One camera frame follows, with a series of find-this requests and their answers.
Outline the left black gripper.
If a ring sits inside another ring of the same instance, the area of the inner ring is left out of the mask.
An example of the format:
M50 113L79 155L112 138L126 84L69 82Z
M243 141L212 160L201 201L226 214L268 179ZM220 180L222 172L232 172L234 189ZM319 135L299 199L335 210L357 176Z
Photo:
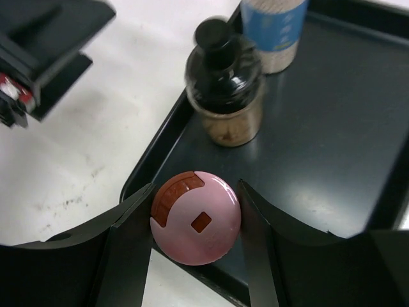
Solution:
M1 123L43 120L92 64L81 50L115 15L105 1L1 1Z

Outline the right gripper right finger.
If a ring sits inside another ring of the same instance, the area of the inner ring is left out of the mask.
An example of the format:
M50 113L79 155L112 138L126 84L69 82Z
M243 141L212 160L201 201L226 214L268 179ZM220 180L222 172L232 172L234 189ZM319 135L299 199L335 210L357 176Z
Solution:
M252 306L407 306L408 232L315 229L237 185Z

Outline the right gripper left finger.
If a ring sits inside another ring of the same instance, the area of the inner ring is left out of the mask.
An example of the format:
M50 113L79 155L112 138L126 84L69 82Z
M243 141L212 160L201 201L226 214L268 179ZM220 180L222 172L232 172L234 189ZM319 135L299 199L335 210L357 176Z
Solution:
M1 246L1 306L141 306L154 189L45 242Z

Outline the pink cap spice bottle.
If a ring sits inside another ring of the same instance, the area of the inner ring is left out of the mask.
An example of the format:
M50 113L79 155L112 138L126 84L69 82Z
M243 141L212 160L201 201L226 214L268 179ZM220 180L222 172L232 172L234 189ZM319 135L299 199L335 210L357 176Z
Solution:
M183 265L206 265L226 255L241 226L234 190L218 176L186 171L157 191L150 226L160 250Z

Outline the black round cap spice bottle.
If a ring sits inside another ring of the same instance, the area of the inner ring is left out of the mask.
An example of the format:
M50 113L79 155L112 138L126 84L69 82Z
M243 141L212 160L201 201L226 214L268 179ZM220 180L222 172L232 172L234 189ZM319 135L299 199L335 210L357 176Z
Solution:
M206 133L220 146L251 141L261 127L265 76L254 44L223 19L209 18L194 32L185 65L185 91Z

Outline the silver lid blue label jar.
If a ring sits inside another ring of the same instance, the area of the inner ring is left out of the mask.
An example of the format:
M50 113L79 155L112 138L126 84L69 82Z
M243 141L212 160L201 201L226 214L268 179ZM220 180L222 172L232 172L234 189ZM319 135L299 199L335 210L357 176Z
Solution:
M308 4L307 0L240 2L243 33L255 43L265 74L281 72L295 59Z

